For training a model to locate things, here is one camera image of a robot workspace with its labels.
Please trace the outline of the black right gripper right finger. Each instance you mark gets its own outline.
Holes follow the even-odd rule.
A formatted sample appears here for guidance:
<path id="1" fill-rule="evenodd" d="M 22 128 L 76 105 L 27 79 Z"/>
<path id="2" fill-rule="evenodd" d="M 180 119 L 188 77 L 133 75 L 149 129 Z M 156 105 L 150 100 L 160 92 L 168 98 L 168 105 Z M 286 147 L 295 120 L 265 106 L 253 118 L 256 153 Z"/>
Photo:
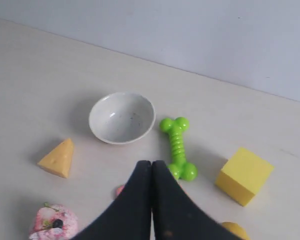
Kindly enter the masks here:
<path id="1" fill-rule="evenodd" d="M 239 239 L 190 199 L 164 161 L 154 161 L 151 170 L 151 204 L 157 240 Z"/>

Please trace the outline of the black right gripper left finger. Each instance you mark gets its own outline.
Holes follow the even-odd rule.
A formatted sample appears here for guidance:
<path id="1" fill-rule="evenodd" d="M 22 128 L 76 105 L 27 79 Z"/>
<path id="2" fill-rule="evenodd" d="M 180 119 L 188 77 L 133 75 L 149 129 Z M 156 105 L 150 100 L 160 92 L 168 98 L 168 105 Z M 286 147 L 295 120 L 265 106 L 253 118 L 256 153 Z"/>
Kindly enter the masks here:
<path id="1" fill-rule="evenodd" d="M 150 161 L 138 161 L 112 204 L 74 240 L 148 240 L 151 235 Z"/>

